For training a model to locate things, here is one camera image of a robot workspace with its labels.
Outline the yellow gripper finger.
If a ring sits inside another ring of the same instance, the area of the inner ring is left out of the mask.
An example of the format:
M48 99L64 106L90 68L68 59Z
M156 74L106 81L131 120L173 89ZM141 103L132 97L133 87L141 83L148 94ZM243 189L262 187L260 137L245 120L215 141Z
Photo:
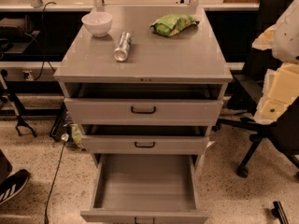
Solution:
M276 71L268 69L263 81L263 95L254 120L271 124L287 110L299 96L299 65L283 63Z

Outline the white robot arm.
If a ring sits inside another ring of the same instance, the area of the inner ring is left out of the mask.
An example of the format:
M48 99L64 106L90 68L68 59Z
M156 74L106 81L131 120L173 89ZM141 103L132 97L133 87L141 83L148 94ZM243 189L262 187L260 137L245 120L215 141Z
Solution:
M268 125L278 120L299 97L299 0L293 0L277 22L252 43L255 49L270 49L282 65L268 68L263 81L263 95L254 120Z

